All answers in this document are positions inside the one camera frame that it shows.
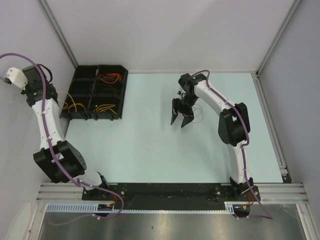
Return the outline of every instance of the robotic arm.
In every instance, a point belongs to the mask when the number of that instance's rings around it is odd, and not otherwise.
[[[42,111],[43,82],[40,73],[33,65],[22,70],[11,67],[5,77],[6,83],[14,84],[22,89],[21,94],[27,96],[26,102],[36,115],[41,143],[40,151],[33,155],[35,163],[53,183],[69,182],[69,179],[54,162],[50,152],[42,118],[42,114],[45,114],[49,139],[61,165],[78,183],[86,183],[86,185],[82,184],[82,186],[85,188],[84,191],[86,191],[87,196],[105,197],[105,193],[101,194],[100,192],[99,194],[93,186],[110,189],[106,179],[98,172],[87,171],[87,165],[81,153],[64,138],[59,119],[58,94],[53,84],[45,79],[46,100],[44,111]]]
[[[178,92],[180,98],[172,100],[171,125],[176,120],[178,114],[182,114],[183,116],[181,128],[191,123],[194,119],[192,107],[198,98],[203,99],[219,115],[218,134],[220,139],[227,144],[231,160],[231,185],[239,190],[239,194],[247,191],[249,186],[244,176],[246,148],[244,148],[244,156],[242,155],[242,145],[246,143],[247,138],[236,112],[230,105],[235,106],[241,114],[249,133],[250,123],[247,106],[244,103],[236,104],[227,100],[210,82],[207,83],[207,77],[202,73],[195,76],[190,76],[190,74],[186,73],[180,77],[178,83],[180,85]],[[250,185],[253,186],[253,179],[250,176],[248,166],[246,166],[246,172]]]

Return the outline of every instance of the white table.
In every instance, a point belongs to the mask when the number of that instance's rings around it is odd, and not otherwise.
[[[70,122],[66,139],[82,153],[88,169],[114,183],[230,181],[228,150],[218,136],[219,117],[204,101],[197,101],[204,114],[201,122],[181,129],[177,118],[170,126],[180,75],[129,74],[122,119]],[[251,75],[213,73],[210,81],[229,99],[247,105],[247,161],[254,182],[282,182]]]

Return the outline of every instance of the black storage bin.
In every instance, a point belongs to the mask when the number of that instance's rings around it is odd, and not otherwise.
[[[74,72],[61,117],[72,119],[121,119],[128,70],[121,65],[82,65]]]

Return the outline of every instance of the white wall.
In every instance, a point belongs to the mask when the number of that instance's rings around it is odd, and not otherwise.
[[[320,220],[319,0],[302,2],[261,81],[289,170]]]
[[[293,0],[48,0],[79,64],[256,71]]]
[[[56,89],[68,90],[74,68],[37,1],[2,0],[0,23],[0,54],[20,53],[44,64],[53,72]],[[0,75],[13,66],[29,64],[17,57],[3,58]],[[40,133],[26,96],[14,85],[0,82],[0,112],[0,239],[4,239],[20,208],[35,201],[45,175],[33,160]]]

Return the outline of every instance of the reflective metal surface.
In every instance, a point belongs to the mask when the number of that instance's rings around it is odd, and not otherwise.
[[[64,226],[44,221],[40,240],[304,240],[295,204],[268,205],[274,220],[236,220],[224,214],[121,214],[97,220],[91,216]],[[46,213],[54,223],[83,213]],[[254,205],[251,214],[263,214]]]

